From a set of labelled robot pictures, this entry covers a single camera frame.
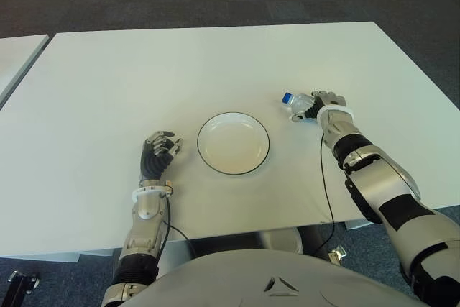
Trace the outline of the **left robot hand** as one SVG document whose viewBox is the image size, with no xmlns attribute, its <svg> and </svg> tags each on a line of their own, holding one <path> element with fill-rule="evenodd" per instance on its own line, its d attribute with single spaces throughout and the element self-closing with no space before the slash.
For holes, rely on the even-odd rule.
<svg viewBox="0 0 460 307">
<path fill-rule="evenodd" d="M 175 133 L 168 131 L 157 131 L 146 138 L 140 157 L 140 182 L 161 179 L 183 147 L 183 139 L 174 138 Z"/>
</svg>

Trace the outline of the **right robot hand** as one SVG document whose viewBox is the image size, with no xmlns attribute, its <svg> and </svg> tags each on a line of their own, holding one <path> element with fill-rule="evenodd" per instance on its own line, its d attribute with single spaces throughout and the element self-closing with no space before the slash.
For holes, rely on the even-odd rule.
<svg viewBox="0 0 460 307">
<path fill-rule="evenodd" d="M 295 94 L 290 97 L 287 104 L 291 111 L 290 119 L 293 122 L 300 122 L 315 119 L 324 106 L 346 106 L 346 100 L 332 91 L 314 91 L 311 95 Z"/>
</svg>

